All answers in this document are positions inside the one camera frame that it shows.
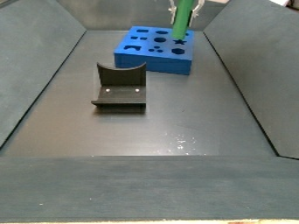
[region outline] hole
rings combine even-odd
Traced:
[[[173,48],[172,53],[174,54],[184,54],[184,50],[181,48]]]
[[[168,31],[156,31],[157,34],[166,34]]]
[[[165,38],[154,38],[153,41],[157,43],[162,43],[165,41]]]
[[[186,41],[182,41],[182,40],[180,40],[180,39],[177,39],[177,40],[173,41],[173,43],[174,43],[176,45],[184,45],[185,42],[186,42]]]
[[[140,51],[141,46],[138,46],[138,45],[126,45],[126,46],[124,47],[125,50],[126,50],[126,49],[130,49],[130,48],[133,48],[133,49],[136,49],[137,51]]]
[[[136,32],[148,32],[148,30],[138,29],[138,30],[136,30]]]

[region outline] dark gray floor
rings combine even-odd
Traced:
[[[88,31],[1,149],[5,157],[275,154],[201,32],[190,75],[146,73],[144,115],[100,114],[96,63],[122,31]]]
[[[299,219],[297,171],[279,157],[1,157],[0,220]]]

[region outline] gray wall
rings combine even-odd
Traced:
[[[132,25],[170,27],[168,0],[57,0],[88,30],[128,30]],[[201,31],[225,4],[208,2],[192,29]]]
[[[84,32],[52,0],[0,9],[0,146]]]
[[[299,14],[231,0],[204,30],[281,156],[299,158]]]

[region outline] shape sorter block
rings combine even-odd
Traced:
[[[146,71],[189,74],[193,31],[186,31],[184,40],[173,39],[170,32],[168,28],[133,26],[114,50],[116,67],[145,63]]]

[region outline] gray side panel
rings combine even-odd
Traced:
[[[299,219],[299,162],[1,158],[0,220]]]
[[[299,158],[299,15],[233,0],[204,30],[281,156]]]
[[[132,25],[170,27],[168,0],[58,0],[58,3],[88,30],[122,31]],[[224,6],[207,2],[190,28],[201,31]]]
[[[0,145],[84,31],[56,1],[22,0],[0,10]]]

